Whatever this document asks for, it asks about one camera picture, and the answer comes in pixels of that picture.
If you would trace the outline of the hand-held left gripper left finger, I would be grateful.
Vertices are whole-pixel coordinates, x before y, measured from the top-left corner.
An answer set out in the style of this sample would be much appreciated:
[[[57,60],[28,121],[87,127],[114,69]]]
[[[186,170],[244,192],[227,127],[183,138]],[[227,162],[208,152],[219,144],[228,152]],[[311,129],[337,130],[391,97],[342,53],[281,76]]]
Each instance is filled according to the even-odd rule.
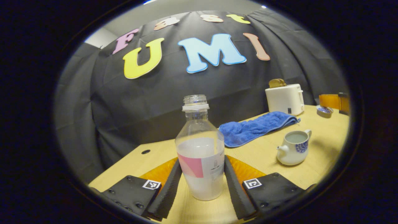
[[[100,193],[107,202],[147,219],[162,221],[177,194],[182,169],[177,157],[135,177],[127,175]]]

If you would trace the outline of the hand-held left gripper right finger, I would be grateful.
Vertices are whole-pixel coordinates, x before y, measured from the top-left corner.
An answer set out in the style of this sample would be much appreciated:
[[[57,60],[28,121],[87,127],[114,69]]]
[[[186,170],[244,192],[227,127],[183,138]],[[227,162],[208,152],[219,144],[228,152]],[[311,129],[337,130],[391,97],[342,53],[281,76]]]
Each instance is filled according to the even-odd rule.
[[[243,220],[268,217],[316,186],[302,189],[278,172],[265,174],[229,155],[224,173],[235,214]]]

